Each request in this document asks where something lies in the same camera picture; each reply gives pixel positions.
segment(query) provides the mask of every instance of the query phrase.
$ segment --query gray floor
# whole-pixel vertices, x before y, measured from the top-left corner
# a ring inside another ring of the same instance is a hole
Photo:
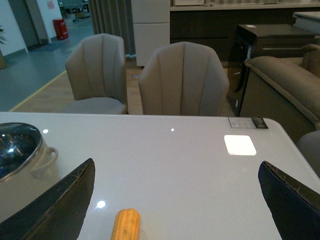
[[[0,112],[9,111],[65,71],[71,51],[83,38],[94,34],[90,18],[71,22],[67,31],[67,39],[52,39],[52,43],[61,44],[54,51],[19,51],[4,57],[7,68],[0,70]]]

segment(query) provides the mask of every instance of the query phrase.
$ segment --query washing machine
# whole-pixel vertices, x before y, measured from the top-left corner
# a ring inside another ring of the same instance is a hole
[[[230,50],[227,76],[230,82],[227,100],[239,116],[246,92],[249,68],[244,61],[258,56],[302,57],[302,46],[316,44],[319,34],[288,24],[241,24],[236,27]]]

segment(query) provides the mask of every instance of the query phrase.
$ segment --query corn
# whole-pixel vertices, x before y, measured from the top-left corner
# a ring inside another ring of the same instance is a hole
[[[133,209],[122,209],[115,217],[111,240],[138,240],[140,215]]]

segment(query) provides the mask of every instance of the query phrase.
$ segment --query gray curtain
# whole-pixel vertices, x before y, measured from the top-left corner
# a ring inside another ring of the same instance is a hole
[[[131,0],[88,0],[94,34],[123,38],[125,54],[136,53]]]

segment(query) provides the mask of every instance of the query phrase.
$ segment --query pot lid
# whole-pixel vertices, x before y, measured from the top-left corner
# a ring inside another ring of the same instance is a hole
[[[42,142],[40,131],[29,124],[0,124],[0,182],[19,171],[34,156]]]

